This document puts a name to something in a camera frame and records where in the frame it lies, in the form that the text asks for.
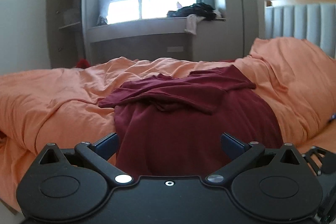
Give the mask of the orange duvet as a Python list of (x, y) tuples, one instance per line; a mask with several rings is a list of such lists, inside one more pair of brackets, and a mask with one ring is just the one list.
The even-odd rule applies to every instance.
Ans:
[(119, 57), (86, 69), (47, 69), (1, 77), (1, 201), (19, 209), (20, 180), (47, 143), (70, 148), (116, 132), (114, 109), (99, 102), (128, 81), (159, 74), (176, 79), (194, 71), (235, 66), (273, 110), (283, 143), (297, 148), (335, 114), (335, 60), (307, 40), (256, 39), (234, 61), (192, 62)]

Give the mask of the grey padded headboard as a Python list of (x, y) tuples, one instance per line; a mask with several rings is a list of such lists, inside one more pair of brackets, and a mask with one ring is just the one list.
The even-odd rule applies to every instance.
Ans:
[(306, 39), (335, 57), (335, 0), (267, 0), (266, 39)]

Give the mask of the orange bed sheet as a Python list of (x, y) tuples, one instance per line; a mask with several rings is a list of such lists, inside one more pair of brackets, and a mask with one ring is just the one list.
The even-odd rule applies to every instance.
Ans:
[(297, 149), (316, 176), (335, 173), (335, 122)]

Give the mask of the white cloth hanging off ledge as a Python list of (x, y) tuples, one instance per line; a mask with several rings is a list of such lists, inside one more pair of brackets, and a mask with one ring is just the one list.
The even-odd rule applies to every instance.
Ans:
[(186, 17), (186, 27), (185, 33), (196, 35), (197, 25), (205, 19), (204, 16), (197, 16), (195, 14), (190, 14)]

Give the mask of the pile of dark clothes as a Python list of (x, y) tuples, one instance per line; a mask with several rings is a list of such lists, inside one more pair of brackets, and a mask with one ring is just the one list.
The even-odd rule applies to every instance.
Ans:
[(168, 11), (167, 17), (168, 18), (186, 18), (189, 15), (196, 15), (200, 17), (204, 17), (205, 20), (212, 21), (215, 20), (217, 15), (214, 12), (214, 8), (211, 5), (201, 3), (195, 3), (190, 6), (185, 6), (177, 11)]

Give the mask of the dark red knit garment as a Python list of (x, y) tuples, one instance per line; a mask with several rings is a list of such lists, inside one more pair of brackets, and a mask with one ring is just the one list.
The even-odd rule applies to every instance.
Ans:
[(281, 147), (280, 126), (235, 66), (128, 81), (99, 102), (114, 109), (116, 166), (134, 176), (206, 176), (230, 162), (221, 135)]

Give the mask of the grey window seat cabinet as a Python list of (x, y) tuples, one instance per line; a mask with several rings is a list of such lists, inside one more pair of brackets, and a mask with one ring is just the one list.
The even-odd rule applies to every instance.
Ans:
[(197, 34), (185, 32), (186, 18), (157, 18), (93, 27), (87, 31), (92, 64), (117, 57), (155, 60), (160, 57), (192, 61), (202, 46), (220, 43), (226, 34), (225, 20), (197, 24)]

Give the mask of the red object on floor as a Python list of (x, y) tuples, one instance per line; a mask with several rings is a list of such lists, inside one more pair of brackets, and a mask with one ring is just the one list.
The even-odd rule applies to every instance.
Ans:
[(80, 68), (80, 69), (86, 69), (86, 68), (89, 68), (91, 65), (89, 63), (88, 60), (86, 59), (80, 59), (77, 64), (76, 64), (76, 68)]

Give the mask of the open grey wardrobe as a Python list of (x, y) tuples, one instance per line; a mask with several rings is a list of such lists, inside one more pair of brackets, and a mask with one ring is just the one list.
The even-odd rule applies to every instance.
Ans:
[(81, 0), (46, 0), (46, 29), (52, 68), (72, 68), (85, 58)]

